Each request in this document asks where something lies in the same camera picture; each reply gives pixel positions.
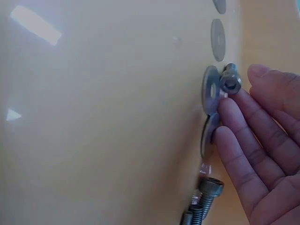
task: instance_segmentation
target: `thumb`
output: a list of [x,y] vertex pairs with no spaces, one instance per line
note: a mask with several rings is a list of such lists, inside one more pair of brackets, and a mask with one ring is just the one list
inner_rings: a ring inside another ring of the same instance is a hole
[[260,64],[248,69],[252,89],[260,98],[278,109],[300,120],[300,76],[272,70]]

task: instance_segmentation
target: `metal washer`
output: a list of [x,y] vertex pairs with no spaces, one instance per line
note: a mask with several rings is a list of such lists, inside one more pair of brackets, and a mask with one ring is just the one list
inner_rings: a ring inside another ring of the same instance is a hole
[[203,159],[208,159],[212,155],[214,149],[212,138],[219,124],[220,116],[218,113],[209,116],[205,123],[201,139],[201,157]]
[[213,2],[220,14],[224,14],[226,12],[226,0],[213,0]]
[[220,74],[215,66],[207,67],[202,82],[202,105],[207,115],[217,112],[220,100]]
[[226,52],[226,41],[224,27],[219,19],[214,19],[211,24],[211,47],[216,61],[223,61]]

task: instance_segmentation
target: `beige surface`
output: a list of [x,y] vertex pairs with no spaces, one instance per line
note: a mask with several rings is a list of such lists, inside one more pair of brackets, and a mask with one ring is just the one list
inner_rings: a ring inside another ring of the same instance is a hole
[[[206,67],[297,70],[294,2],[239,2],[220,15],[208,0],[0,0],[1,224],[178,224],[201,163]],[[11,20],[18,4],[62,33],[56,46]],[[6,121],[8,109],[22,117]],[[226,187],[206,224],[245,224],[217,154],[211,163]]]

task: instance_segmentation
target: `fingernail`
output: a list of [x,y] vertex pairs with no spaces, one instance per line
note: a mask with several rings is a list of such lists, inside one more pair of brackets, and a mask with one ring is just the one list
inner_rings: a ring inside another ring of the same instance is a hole
[[256,77],[265,76],[271,69],[262,64],[253,64],[249,67],[250,72]]

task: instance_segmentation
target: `hand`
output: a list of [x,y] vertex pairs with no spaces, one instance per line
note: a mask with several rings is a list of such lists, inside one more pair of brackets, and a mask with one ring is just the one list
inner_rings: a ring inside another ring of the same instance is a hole
[[251,225],[299,225],[300,76],[252,65],[248,77],[250,95],[220,102],[220,157]]

